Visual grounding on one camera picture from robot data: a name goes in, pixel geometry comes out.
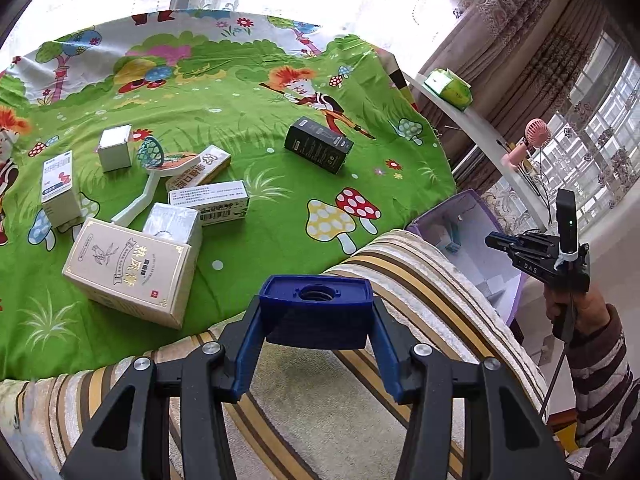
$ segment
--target green tissue package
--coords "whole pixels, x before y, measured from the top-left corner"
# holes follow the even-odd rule
[[[471,96],[471,85],[462,81],[449,69],[437,68],[433,70],[424,80],[424,84],[462,112],[474,100]]]

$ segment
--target round hole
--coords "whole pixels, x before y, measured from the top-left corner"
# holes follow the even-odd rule
[[[307,285],[298,296],[304,301],[331,301],[335,291],[325,285]]]

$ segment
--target hand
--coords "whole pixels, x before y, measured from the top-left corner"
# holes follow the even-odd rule
[[[560,316],[561,304],[569,305],[567,290],[551,290],[545,285],[546,316],[553,321]],[[591,287],[586,294],[574,292],[574,305],[577,312],[575,327],[583,335],[589,335],[605,326],[611,319],[607,304],[597,288]]]

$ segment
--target green cartoon bedsheet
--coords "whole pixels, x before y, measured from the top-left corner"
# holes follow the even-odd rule
[[[303,115],[354,141],[337,175],[284,150]],[[132,153],[149,135],[165,151],[223,148],[232,161],[216,181],[242,179],[250,194],[244,220],[204,228],[179,332],[86,300],[61,276],[82,219],[43,222],[42,165],[67,150],[85,218],[110,220],[142,192],[136,163],[105,174],[95,153],[121,124],[132,124]],[[454,192],[431,127],[356,36],[190,10],[44,43],[0,78],[0,379],[96,368],[205,330],[243,310],[270,274],[321,272]],[[367,201],[369,220],[351,196]],[[155,200],[166,202],[163,185]]]

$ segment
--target brown curtain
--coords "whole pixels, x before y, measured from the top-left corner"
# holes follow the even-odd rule
[[[476,0],[420,72],[453,70],[471,84],[474,108],[485,115],[521,72],[566,1]],[[506,64],[511,73],[505,71]],[[431,101],[418,91],[414,97],[418,110],[439,129],[444,150],[455,165],[471,148],[471,141],[462,132],[444,129],[452,122]]]
[[[485,117],[507,142],[517,142],[526,124],[549,122],[566,101],[602,33],[607,12],[600,0],[570,0],[558,22],[516,81]],[[500,178],[484,156],[459,189],[482,193]]]

